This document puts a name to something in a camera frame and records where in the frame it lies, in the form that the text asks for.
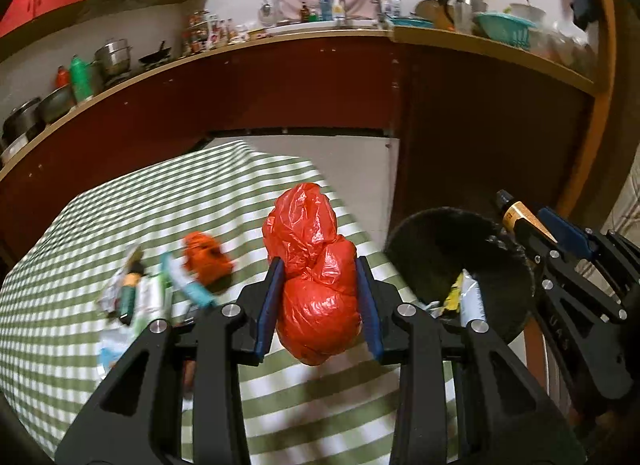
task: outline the table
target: table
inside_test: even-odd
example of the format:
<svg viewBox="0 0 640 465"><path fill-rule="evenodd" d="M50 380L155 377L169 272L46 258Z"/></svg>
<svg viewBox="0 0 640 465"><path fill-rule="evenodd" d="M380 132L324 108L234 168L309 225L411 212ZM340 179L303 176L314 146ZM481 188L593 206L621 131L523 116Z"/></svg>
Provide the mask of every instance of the table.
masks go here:
<svg viewBox="0 0 640 465"><path fill-rule="evenodd" d="M313 164L255 152L242 141L204 149L107 182L73 199L16 265L0 293L0 388L27 431L53 455L97 387L98 338L105 319L95 300L126 246L142 242L148 271L159 255L202 230L234 261L221 302L261 281L268 268L262 222L293 185L318 183L338 233L366 255L373 275L414 301L384 255ZM174 314L184 309L174 298ZM240 367L242 410L254 464L387 463L398 405L398 367L383 368L366 345L311 368L277 336L258 368ZM447 368L447 398L453 399ZM454 401L449 401L454 418ZM182 456L190 459L191 411L183 414Z"/></svg>

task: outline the frying pan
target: frying pan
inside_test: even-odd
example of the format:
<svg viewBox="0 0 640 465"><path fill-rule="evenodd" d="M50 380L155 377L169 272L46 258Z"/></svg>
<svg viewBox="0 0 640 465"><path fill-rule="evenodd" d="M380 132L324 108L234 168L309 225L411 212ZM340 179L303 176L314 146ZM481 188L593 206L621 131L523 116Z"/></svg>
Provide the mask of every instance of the frying pan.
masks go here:
<svg viewBox="0 0 640 465"><path fill-rule="evenodd" d="M141 64L155 64L156 62L161 61L165 57L168 57L170 52L171 52L171 48L165 48L164 41L162 41L160 43L160 47L158 48L158 51L154 53L150 53L149 55L145 55L144 57L138 59L138 62L140 62Z"/></svg>

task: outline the countertop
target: countertop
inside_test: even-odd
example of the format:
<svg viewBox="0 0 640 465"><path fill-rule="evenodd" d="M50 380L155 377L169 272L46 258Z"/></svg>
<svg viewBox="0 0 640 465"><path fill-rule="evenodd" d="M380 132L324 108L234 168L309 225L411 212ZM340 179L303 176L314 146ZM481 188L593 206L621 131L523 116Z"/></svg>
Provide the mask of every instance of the countertop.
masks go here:
<svg viewBox="0 0 640 465"><path fill-rule="evenodd" d="M213 55L220 55L235 50L244 48L251 48L260 45L274 44L276 42L285 42L291 40L321 38L321 37L344 37L344 36L364 36L364 37L388 37L391 41L401 44L423 45L437 48L448 48L452 50L458 50L463 52L469 52L488 57L497 58L509 63L519 64L531 70L538 71L549 77L557 79L565 84L583 91L584 93L594 94L594 83L586 79L585 77L577 74L576 72L548 61L537 55L533 55L527 51L514 48L499 42L492 40L464 35L460 33L443 31L437 29L425 29L425 28L413 28L406 26L397 26L392 30L386 31L381 29L335 29L335 30L322 30L322 31L303 31L291 34L284 34L278 36L271 36L265 39L245 42L242 44L235 44L223 48L218 48L209 52L204 52L198 55L182 58L172 63L160 66L143 74L132 77L126 82L123 82L109 90L94 96L91 100L82 103L76 109L66 114L63 118L60 118L57 122L47 126L47 128L34 138L27 146L22 148L2 170L0 170L0 181L4 176L11 171L11 169L20 162L29 152L31 152L39 143L43 142L46 138L52 135L54 132L64 127L69 121L73 120L76 116L83 111L95 106L100 101L108 98L109 96L122 91L134 85L137 82L153 77L159 73L170 70L183 64L198 61L202 58L210 57Z"/></svg>

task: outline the blue gripper pad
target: blue gripper pad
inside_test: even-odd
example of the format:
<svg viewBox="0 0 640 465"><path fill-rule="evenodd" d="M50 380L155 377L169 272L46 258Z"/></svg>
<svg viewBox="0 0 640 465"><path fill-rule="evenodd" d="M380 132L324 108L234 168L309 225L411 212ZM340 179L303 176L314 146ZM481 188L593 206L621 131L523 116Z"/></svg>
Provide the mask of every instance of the blue gripper pad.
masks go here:
<svg viewBox="0 0 640 465"><path fill-rule="evenodd" d="M537 216L556 238L561 249L571 252L579 259L590 261L593 258L595 252L589 246L589 239L580 228L561 218L549 207L540 209Z"/></svg>
<svg viewBox="0 0 640 465"><path fill-rule="evenodd" d="M379 361L383 355L382 330L367 274L372 281L373 277L368 265L367 268L364 267L361 258L356 259L356 271L358 278L358 311L362 318L364 338L367 341L369 352L373 355L373 358Z"/></svg>
<svg viewBox="0 0 640 465"><path fill-rule="evenodd" d="M284 263L280 258L274 259L271 263L270 271L267 273L265 285L269 286L267 296L264 299L260 317L258 317L258 327L255 341L255 355L260 362L271 349L271 340L276 327L276 320L280 311L280 301L284 289Z"/></svg>

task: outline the red plastic bag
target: red plastic bag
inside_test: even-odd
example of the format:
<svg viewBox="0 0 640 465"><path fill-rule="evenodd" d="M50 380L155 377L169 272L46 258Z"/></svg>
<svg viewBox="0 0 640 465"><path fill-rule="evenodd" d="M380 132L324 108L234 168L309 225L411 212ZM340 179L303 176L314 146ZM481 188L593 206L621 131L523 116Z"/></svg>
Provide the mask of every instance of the red plastic bag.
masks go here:
<svg viewBox="0 0 640 465"><path fill-rule="evenodd" d="M360 331L356 249L337 235L335 213L314 183L276 201L262 226L269 259L281 257L287 281L276 329L282 345L317 366L342 353Z"/></svg>

